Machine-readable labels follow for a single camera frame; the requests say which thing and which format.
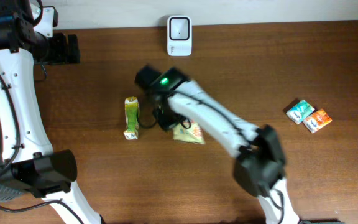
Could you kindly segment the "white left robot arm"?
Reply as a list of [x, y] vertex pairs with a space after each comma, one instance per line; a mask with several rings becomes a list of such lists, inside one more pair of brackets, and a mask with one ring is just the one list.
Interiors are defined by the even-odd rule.
[[65, 223], [102, 223], [78, 186], [74, 154], [53, 150], [35, 94], [35, 65], [80, 61], [77, 37], [54, 33], [57, 25], [52, 6], [0, 1], [0, 210], [28, 192]]

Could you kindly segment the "green yellow juice carton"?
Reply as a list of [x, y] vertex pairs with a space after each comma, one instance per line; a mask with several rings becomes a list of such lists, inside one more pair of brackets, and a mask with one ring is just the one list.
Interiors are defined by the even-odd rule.
[[128, 97], [124, 102], [126, 130], [124, 136], [127, 140], [136, 140], [139, 138], [139, 122], [137, 121], [139, 112], [139, 102], [134, 96]]

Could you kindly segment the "orange tissue pack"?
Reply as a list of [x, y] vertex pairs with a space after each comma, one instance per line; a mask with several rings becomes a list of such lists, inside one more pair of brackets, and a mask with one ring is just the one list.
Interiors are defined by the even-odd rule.
[[314, 134], [315, 132], [319, 131], [321, 128], [329, 124], [331, 121], [331, 117], [325, 112], [325, 110], [320, 109], [305, 118], [303, 120], [303, 124], [312, 134]]

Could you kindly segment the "teal tissue pack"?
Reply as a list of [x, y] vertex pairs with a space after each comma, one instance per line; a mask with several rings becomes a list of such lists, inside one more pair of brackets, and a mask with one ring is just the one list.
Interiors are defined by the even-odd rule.
[[301, 100], [295, 106], [290, 108], [286, 115], [296, 124], [300, 124], [305, 118], [311, 115], [315, 108], [307, 101]]

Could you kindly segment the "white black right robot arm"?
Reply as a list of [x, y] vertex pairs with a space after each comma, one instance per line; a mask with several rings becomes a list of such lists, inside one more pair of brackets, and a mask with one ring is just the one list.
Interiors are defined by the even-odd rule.
[[278, 134], [238, 117], [210, 97], [179, 69], [162, 73], [150, 65], [134, 80], [154, 104], [153, 116], [165, 131], [195, 121], [234, 158], [233, 177], [258, 199], [266, 223], [300, 223], [288, 196], [286, 159]]

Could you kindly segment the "white barcode scanner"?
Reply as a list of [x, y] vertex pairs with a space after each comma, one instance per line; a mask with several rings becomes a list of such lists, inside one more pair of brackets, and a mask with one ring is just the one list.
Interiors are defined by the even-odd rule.
[[167, 53], [170, 56], [191, 55], [192, 28], [192, 20], [188, 16], [174, 15], [167, 19]]

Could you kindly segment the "yellow snack bag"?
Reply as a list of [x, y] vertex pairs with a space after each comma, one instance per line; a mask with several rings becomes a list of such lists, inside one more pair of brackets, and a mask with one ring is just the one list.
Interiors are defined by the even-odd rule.
[[195, 144], [205, 144], [203, 132], [197, 122], [184, 121], [183, 125], [178, 124], [173, 129], [173, 140]]

